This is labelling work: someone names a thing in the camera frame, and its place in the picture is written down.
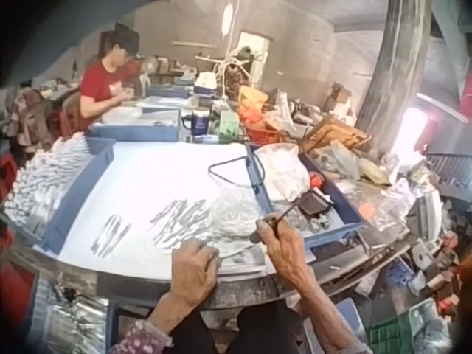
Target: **electrical cable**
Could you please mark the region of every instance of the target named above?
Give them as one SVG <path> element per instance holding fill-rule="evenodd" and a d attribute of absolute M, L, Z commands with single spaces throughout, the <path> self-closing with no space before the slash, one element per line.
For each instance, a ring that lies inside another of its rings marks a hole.
<path fill-rule="evenodd" d="M 256 184 L 251 184 L 249 186 L 247 185 L 244 185 L 244 184 L 238 184 L 236 182 L 233 182 L 229 179 L 227 179 L 226 177 L 223 177 L 222 175 L 220 175 L 219 173 L 216 173 L 213 169 L 215 167 L 218 167 L 218 166 L 223 166 L 225 164 L 231 164 L 233 162 L 237 162 L 237 161 L 240 161 L 240 160 L 243 160 L 243 159 L 247 159 L 248 156 L 241 156 L 241 157 L 238 157 L 236 159 L 231 159 L 231 160 L 228 160 L 228 161 L 224 161 L 224 162 L 218 162 L 216 164 L 211 164 L 210 166 L 208 166 L 208 174 L 211 176 L 213 175 L 214 177 L 217 177 L 223 181 L 225 181 L 226 183 L 229 183 L 229 184 L 232 184 L 236 187 L 242 187 L 242 188 L 254 188 L 254 187 L 259 187 L 260 185 L 262 185 L 264 183 L 264 180 L 266 179 L 266 170 L 264 169 L 264 166 L 262 164 L 262 162 L 260 161 L 259 159 L 259 156 L 257 156 L 256 154 L 253 154 L 254 156 L 254 159 L 255 161 L 257 162 L 256 164 L 259 165 L 260 167 L 260 172 L 261 172 L 261 177 L 260 177 L 260 181 Z"/>

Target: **pillar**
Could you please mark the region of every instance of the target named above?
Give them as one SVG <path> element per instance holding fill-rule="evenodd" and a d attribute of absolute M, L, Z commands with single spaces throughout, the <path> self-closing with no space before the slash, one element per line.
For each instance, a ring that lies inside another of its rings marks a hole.
<path fill-rule="evenodd" d="M 389 0 L 375 71 L 356 127 L 390 151 L 420 87 L 431 31 L 431 0 Z"/>

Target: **green crate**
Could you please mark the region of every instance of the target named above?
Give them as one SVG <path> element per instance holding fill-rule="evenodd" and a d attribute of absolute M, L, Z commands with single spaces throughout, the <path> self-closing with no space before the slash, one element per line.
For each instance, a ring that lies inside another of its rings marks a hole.
<path fill-rule="evenodd" d="M 412 329 L 417 327 L 415 313 L 434 306 L 433 299 L 426 299 L 393 319 L 374 324 L 369 329 L 370 348 L 374 354 L 414 354 Z"/>

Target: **blue mug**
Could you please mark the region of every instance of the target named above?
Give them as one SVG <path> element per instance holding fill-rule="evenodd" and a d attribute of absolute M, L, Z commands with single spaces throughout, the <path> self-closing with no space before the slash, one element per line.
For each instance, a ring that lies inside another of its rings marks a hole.
<path fill-rule="evenodd" d="M 190 127 L 185 122 L 190 120 Z M 209 109 L 197 108 L 192 111 L 191 118 L 182 118 L 184 128 L 189 129 L 193 136 L 207 135 L 209 127 Z"/>

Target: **floral sleeve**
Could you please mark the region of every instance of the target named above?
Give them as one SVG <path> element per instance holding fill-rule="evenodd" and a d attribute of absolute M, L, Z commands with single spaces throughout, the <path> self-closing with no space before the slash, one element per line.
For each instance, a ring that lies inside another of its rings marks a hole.
<path fill-rule="evenodd" d="M 162 354 L 165 347 L 172 347 L 172 339 L 151 323 L 137 321 L 126 333 L 125 339 L 114 345 L 108 354 Z"/>

